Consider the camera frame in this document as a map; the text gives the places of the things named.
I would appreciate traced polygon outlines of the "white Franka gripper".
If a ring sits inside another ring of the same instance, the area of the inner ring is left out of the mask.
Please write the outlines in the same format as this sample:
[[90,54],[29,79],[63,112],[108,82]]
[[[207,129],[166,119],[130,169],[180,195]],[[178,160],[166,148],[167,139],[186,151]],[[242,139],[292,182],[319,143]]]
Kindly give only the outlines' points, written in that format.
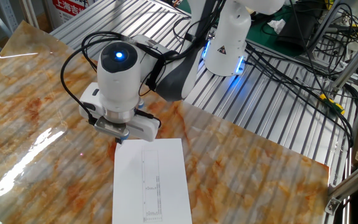
[[80,98],[83,104],[79,107],[80,115],[87,118],[92,116],[91,125],[95,130],[115,137],[117,144],[129,136],[134,136],[152,142],[158,132],[160,121],[152,114],[141,111],[144,101],[138,96],[135,104],[127,111],[115,109],[111,111],[105,105],[107,99],[103,96],[96,82],[91,83]]

